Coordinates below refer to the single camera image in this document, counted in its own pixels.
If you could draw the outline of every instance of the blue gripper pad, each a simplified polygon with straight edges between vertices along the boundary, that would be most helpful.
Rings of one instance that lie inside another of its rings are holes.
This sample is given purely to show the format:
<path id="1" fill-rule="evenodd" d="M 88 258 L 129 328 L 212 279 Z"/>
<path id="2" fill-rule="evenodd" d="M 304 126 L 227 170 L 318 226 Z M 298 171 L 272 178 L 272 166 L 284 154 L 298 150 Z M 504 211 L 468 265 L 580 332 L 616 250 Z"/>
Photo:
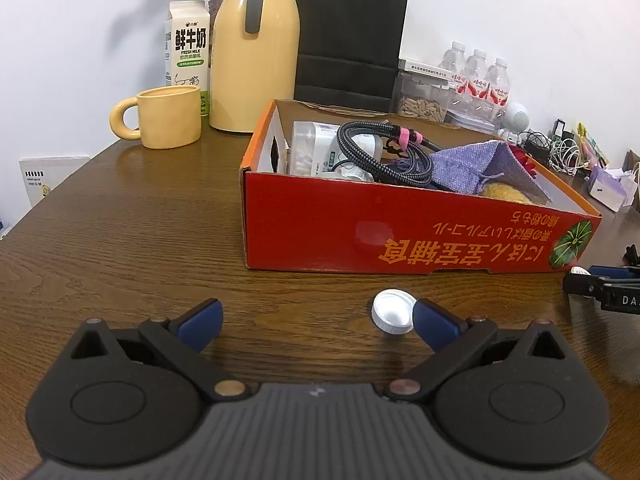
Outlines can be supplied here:
<path id="1" fill-rule="evenodd" d="M 223 308 L 218 300 L 204 306 L 197 314 L 182 323 L 176 337 L 196 352 L 201 352 L 222 330 Z"/>
<path id="2" fill-rule="evenodd" d="M 460 327 L 431 306 L 427 300 L 415 302 L 414 330 L 434 352 L 439 352 L 460 336 Z"/>
<path id="3" fill-rule="evenodd" d="M 624 267 L 591 266 L 588 271 L 595 276 L 605 276 L 606 278 L 640 278 L 640 276 L 630 272 Z"/>

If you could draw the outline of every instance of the charging cable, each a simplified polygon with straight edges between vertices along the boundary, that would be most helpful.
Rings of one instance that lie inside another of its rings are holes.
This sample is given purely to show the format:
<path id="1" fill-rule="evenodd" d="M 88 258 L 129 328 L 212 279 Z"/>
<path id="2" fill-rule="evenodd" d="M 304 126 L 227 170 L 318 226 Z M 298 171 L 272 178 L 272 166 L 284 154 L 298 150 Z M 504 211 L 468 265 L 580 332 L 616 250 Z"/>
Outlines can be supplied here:
<path id="1" fill-rule="evenodd" d="M 353 137 L 360 134 L 375 135 L 397 142 L 407 154 L 407 169 L 397 171 L 373 158 L 354 142 Z M 430 140 L 424 139 L 418 132 L 391 123 L 372 121 L 351 121 L 343 124 L 338 128 L 336 139 L 347 160 L 369 172 L 377 182 L 411 187 L 431 187 L 433 161 L 421 146 L 433 152 L 439 152 L 442 149 Z"/>
<path id="2" fill-rule="evenodd" d="M 549 165 L 553 170 L 575 176 L 578 170 L 588 168 L 589 162 L 582 160 L 580 147 L 572 138 L 558 139 L 551 143 Z"/>

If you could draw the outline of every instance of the water bottle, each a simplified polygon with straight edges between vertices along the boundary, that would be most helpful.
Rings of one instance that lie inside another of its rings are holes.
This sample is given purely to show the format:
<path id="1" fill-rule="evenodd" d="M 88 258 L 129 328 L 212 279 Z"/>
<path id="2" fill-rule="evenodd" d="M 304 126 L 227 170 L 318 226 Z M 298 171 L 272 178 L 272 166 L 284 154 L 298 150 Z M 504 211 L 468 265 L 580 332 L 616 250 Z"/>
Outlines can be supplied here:
<path id="1" fill-rule="evenodd" d="M 495 65 L 488 70 L 486 79 L 489 82 L 487 101 L 492 106 L 490 121 L 493 124 L 499 124 L 504 115 L 504 105 L 507 104 L 511 87 L 506 60 L 497 58 Z"/>
<path id="2" fill-rule="evenodd" d="M 489 82 L 486 80 L 486 52 L 476 48 L 474 54 L 466 60 L 466 94 L 479 99 L 489 95 Z"/>
<path id="3" fill-rule="evenodd" d="M 466 60 L 463 73 L 467 79 L 465 94 L 460 98 L 458 110 L 472 117 L 487 121 L 493 107 L 487 102 L 489 82 L 486 79 L 486 52 L 476 48 Z"/>
<path id="4" fill-rule="evenodd" d="M 452 79 L 456 86 L 456 92 L 463 94 L 466 89 L 466 78 L 463 75 L 466 68 L 465 45 L 454 41 L 451 44 L 451 48 L 444 53 L 439 67 L 453 72 Z"/>
<path id="5" fill-rule="evenodd" d="M 486 78 L 489 81 L 488 101 L 499 107 L 507 104 L 511 82 L 507 74 L 506 60 L 497 58 L 495 65 L 487 72 Z"/>

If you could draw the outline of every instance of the metal screw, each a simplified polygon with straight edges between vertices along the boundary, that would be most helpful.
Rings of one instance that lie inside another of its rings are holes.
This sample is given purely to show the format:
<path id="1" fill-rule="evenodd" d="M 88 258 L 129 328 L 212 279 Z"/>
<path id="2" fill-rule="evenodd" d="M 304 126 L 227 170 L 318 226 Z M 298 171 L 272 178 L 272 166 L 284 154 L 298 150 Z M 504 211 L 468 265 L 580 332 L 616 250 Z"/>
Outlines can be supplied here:
<path id="1" fill-rule="evenodd" d="M 396 379 L 389 384 L 389 391 L 402 396 L 415 395 L 420 391 L 420 383 L 413 379 Z"/>
<path id="2" fill-rule="evenodd" d="M 237 397 L 238 395 L 244 394 L 245 390 L 246 386 L 244 383 L 236 381 L 235 379 L 220 381 L 213 387 L 213 391 L 223 397 Z"/>

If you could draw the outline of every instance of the purple cloth pouch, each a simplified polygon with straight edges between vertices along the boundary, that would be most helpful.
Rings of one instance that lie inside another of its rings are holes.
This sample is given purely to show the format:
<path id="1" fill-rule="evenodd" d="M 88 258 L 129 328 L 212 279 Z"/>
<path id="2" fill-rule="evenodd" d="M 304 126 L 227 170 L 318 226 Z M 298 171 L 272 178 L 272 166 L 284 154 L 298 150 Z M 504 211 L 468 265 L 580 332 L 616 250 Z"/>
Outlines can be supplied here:
<path id="1" fill-rule="evenodd" d="M 523 192 L 532 202 L 549 197 L 518 162 L 503 140 L 466 144 L 433 153 L 433 181 L 464 194 L 479 194 L 487 184 L 501 182 Z"/>

